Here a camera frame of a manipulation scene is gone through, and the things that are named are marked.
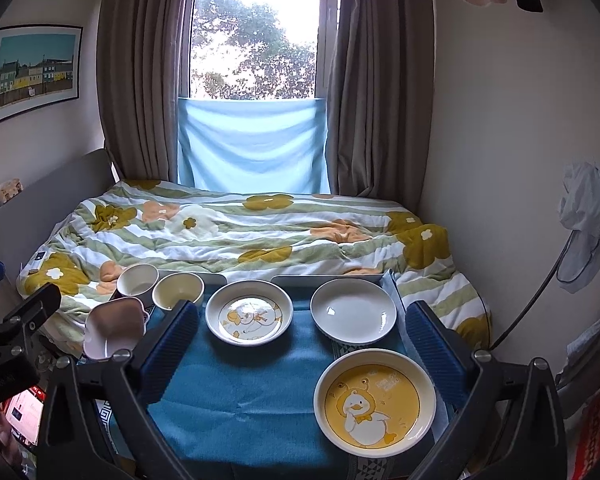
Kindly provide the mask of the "pink eared bowl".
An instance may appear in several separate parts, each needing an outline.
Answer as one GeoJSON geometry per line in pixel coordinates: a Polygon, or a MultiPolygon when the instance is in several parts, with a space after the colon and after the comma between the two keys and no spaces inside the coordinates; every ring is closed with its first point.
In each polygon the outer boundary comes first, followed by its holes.
{"type": "Polygon", "coordinates": [[[146,334],[147,321],[144,304],[135,297],[122,297],[94,307],[85,321],[84,356],[99,361],[118,350],[133,350],[146,334]]]}

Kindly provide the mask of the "cream bowl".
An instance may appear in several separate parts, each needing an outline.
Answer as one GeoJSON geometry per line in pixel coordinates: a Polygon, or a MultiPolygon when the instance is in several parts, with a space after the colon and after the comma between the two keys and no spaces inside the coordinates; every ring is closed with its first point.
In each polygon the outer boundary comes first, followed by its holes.
{"type": "Polygon", "coordinates": [[[152,301],[159,309],[165,311],[173,310],[180,301],[189,301],[194,306],[199,307],[204,296],[204,289],[180,289],[166,281],[158,281],[152,291],[152,301]]]}

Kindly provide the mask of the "white cup bowl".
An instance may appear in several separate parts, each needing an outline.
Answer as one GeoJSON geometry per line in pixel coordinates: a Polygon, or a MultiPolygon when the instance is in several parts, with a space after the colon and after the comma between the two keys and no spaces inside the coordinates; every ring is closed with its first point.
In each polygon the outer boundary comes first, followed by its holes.
{"type": "Polygon", "coordinates": [[[137,263],[126,268],[118,277],[117,290],[123,296],[139,297],[150,292],[159,279],[157,268],[148,263],[137,263]]]}

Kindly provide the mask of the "yellow duck plate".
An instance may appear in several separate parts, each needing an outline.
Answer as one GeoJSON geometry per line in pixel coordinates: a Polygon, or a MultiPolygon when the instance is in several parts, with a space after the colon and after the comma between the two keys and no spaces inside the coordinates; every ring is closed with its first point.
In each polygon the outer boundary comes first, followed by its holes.
{"type": "Polygon", "coordinates": [[[321,374],[313,396],[326,439],[362,458],[389,458],[414,448],[431,429],[439,404],[419,364],[378,348],[340,356],[321,374]]]}

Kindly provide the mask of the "white duck plate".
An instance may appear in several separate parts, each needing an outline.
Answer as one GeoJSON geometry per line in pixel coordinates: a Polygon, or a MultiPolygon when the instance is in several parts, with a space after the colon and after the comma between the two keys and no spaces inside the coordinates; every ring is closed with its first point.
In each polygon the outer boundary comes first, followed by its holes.
{"type": "Polygon", "coordinates": [[[233,346],[257,347],[286,332],[294,305],[279,286],[245,280],[218,289],[208,300],[204,315],[215,337],[233,346]]]}

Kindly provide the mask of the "plain white plate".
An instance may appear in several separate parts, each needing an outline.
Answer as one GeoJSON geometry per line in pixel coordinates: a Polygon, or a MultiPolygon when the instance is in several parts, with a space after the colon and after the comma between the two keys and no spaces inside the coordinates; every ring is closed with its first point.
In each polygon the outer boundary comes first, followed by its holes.
{"type": "Polygon", "coordinates": [[[362,278],[336,278],[321,285],[311,297],[310,312],[324,335],[350,346],[381,340],[398,317],[388,292],[362,278]]]}

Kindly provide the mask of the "blue tablecloth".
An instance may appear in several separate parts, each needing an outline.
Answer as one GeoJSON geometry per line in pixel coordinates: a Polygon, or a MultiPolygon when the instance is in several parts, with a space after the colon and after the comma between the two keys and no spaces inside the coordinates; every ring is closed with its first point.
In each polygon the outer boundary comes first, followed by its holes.
{"type": "Polygon", "coordinates": [[[315,326],[310,298],[318,276],[278,276],[294,303],[283,335],[237,347],[199,326],[162,399],[149,408],[163,437],[195,479],[406,478],[449,425],[440,403],[414,448],[388,460],[351,456],[329,442],[313,413],[324,369],[349,347],[315,326]]]}

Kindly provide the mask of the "grey headboard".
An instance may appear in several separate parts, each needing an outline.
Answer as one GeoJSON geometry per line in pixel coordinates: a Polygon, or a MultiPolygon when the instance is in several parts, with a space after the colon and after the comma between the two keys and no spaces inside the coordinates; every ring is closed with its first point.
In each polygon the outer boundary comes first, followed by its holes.
{"type": "Polygon", "coordinates": [[[22,267],[48,239],[58,222],[79,203],[104,194],[114,185],[111,162],[100,148],[27,186],[0,207],[0,261],[15,284],[22,267]]]}

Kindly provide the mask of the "floral quilt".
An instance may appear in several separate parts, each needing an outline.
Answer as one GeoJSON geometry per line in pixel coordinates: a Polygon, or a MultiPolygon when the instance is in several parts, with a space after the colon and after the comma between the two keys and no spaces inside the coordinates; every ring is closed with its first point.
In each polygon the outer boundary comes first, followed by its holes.
{"type": "Polygon", "coordinates": [[[471,348],[490,344],[490,312],[457,270],[445,228],[371,198],[121,181],[70,211],[20,266],[16,286],[22,296],[48,283],[59,288],[46,335],[76,354],[87,315],[139,263],[229,281],[391,272],[404,304],[425,301],[471,348]]]}

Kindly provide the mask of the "white hanging garment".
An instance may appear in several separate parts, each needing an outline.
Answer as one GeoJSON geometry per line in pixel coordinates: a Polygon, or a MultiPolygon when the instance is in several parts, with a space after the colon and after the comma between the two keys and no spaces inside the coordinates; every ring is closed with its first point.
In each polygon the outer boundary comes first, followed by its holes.
{"type": "Polygon", "coordinates": [[[575,162],[566,168],[558,217],[570,231],[570,241],[558,266],[557,281],[575,294],[600,270],[600,167],[575,162]]]}

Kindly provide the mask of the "light blue window cloth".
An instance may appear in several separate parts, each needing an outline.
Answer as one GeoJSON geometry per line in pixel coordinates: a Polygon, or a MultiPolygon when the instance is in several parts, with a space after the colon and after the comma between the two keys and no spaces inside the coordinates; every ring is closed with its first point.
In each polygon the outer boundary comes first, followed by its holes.
{"type": "Polygon", "coordinates": [[[328,193],[323,99],[178,100],[178,183],[238,194],[328,193]]]}

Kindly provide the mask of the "right brown curtain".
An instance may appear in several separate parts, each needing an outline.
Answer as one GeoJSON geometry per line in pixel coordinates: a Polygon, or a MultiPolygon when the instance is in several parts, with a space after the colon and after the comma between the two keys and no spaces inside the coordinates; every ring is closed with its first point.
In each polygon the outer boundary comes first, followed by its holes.
{"type": "Polygon", "coordinates": [[[327,90],[332,192],[417,210],[429,151],[435,39],[434,0],[341,0],[327,90]]]}

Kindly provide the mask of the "brown curtain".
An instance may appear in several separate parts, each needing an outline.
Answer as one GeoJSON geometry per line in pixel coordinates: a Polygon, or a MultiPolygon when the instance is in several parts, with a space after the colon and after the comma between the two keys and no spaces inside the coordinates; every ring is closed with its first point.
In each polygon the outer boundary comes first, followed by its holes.
{"type": "Polygon", "coordinates": [[[176,180],[178,80],[186,0],[102,0],[96,86],[118,175],[176,180]]]}
{"type": "Polygon", "coordinates": [[[435,39],[434,0],[341,0],[327,90],[332,192],[417,210],[429,151],[435,39]]]}

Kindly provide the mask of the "framed town picture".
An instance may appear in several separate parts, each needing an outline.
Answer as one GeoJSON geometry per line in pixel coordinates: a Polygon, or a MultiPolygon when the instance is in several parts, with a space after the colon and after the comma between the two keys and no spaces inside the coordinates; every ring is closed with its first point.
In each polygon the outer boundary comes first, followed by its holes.
{"type": "Polygon", "coordinates": [[[83,28],[0,28],[0,122],[80,95],[83,28]]]}

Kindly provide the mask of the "left brown curtain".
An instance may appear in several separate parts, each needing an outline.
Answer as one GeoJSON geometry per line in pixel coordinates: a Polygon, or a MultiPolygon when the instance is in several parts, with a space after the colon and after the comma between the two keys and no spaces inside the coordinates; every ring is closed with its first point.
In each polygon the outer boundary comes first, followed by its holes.
{"type": "Polygon", "coordinates": [[[178,80],[186,0],[102,0],[96,86],[118,175],[176,180],[178,80]]]}

